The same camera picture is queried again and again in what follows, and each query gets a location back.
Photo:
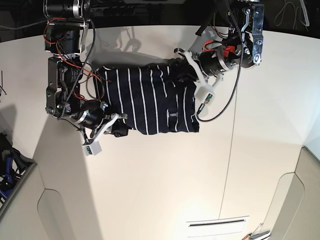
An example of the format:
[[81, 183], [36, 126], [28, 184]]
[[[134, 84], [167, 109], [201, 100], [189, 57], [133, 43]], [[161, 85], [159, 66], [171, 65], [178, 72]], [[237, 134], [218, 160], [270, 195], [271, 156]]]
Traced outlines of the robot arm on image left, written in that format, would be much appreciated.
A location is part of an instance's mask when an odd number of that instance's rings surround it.
[[43, 31], [44, 48], [52, 53], [48, 59], [46, 112], [58, 121], [69, 122], [81, 132], [85, 144], [99, 134], [115, 137], [128, 135], [129, 129], [121, 123], [123, 115], [111, 126], [111, 102], [105, 101], [106, 87], [110, 82], [89, 63], [92, 44], [85, 60], [81, 53], [89, 27], [95, 24], [90, 18], [89, 0], [45, 0], [43, 14], [47, 24]]

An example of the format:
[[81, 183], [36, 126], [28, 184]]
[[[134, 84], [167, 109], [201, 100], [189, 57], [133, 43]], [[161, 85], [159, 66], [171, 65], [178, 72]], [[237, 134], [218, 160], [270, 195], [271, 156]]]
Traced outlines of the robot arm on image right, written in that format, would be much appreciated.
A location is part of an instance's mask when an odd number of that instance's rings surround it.
[[215, 6], [225, 6], [228, 32], [218, 34], [220, 40], [208, 40], [201, 52], [190, 53], [205, 80], [262, 61], [265, 6], [258, 0], [217, 0]]

